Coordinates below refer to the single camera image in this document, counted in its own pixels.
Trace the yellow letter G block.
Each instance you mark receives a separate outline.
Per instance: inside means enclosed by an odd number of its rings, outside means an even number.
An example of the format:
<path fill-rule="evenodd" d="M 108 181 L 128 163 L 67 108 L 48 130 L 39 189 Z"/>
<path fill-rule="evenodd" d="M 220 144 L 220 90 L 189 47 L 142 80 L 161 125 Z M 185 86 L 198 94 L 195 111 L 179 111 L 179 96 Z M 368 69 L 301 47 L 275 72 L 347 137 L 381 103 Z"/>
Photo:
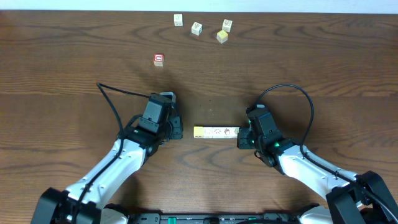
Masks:
<path fill-rule="evenodd" d="M 230 127 L 231 137 L 237 138 L 239 134 L 239 127 Z"/>

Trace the yellow block with ball picture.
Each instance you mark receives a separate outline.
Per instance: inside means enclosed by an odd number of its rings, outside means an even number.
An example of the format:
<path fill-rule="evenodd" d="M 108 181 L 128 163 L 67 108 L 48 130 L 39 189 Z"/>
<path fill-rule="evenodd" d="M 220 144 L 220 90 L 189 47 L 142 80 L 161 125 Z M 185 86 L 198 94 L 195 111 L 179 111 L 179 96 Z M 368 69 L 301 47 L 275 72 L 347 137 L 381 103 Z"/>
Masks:
<path fill-rule="evenodd" d="M 204 136 L 204 127 L 203 126 L 195 126 L 193 129 L 194 138 L 203 138 Z"/>

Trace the green edged wooden block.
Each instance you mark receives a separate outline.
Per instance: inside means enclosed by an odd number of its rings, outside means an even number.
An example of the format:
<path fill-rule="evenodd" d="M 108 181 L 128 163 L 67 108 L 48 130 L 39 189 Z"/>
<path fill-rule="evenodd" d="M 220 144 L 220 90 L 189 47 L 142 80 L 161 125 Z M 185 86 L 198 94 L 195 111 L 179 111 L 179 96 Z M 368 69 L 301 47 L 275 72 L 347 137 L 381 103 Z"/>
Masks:
<path fill-rule="evenodd" d="M 222 127 L 212 127 L 212 138 L 222 138 L 223 137 L 223 132 L 222 132 Z"/>

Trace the plain white wooden block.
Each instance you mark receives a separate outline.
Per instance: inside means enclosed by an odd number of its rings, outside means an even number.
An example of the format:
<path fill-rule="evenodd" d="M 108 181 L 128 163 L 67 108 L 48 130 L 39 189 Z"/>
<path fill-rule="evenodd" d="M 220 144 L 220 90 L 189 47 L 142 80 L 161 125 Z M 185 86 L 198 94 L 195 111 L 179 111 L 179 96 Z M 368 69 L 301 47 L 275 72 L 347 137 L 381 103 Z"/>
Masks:
<path fill-rule="evenodd" d="M 204 138 L 213 138 L 213 128 L 212 127 L 204 127 L 203 128 L 203 137 Z"/>

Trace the yellow letter K block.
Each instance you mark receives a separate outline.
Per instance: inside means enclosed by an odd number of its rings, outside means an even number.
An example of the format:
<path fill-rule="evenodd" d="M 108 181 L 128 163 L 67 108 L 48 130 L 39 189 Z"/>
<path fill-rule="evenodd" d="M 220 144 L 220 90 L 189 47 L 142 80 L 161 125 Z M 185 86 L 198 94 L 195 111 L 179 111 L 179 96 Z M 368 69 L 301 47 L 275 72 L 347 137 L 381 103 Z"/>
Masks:
<path fill-rule="evenodd" d="M 233 131 L 230 127 L 224 127 L 221 129 L 221 137 L 222 138 L 232 138 Z"/>

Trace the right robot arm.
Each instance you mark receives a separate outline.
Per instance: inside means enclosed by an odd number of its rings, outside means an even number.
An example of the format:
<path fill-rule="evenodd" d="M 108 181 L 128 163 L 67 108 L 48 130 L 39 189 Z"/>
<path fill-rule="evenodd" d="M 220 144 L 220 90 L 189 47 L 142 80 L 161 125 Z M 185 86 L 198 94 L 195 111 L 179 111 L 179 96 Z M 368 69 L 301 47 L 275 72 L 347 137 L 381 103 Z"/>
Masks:
<path fill-rule="evenodd" d="M 300 181 L 326 200 L 328 209 L 313 207 L 299 216 L 300 223 L 397 222 L 397 203 L 379 174 L 341 169 L 285 138 L 264 105 L 247 108 L 246 115 L 249 127 L 239 129 L 237 147 L 254 150 L 267 167 Z"/>

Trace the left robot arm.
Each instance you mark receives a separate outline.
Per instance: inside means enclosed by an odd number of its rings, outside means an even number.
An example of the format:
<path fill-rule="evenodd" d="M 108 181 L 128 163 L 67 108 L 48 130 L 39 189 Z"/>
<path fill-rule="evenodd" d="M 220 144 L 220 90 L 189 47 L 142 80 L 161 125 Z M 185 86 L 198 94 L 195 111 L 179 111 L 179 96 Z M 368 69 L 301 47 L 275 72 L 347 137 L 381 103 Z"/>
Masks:
<path fill-rule="evenodd" d="M 40 196 L 32 223 L 128 223 L 130 215 L 108 205 L 110 198 L 159 146 L 181 139 L 182 131 L 175 94 L 151 94 L 144 113 L 132 117 L 89 173 L 63 191 L 49 188 Z"/>

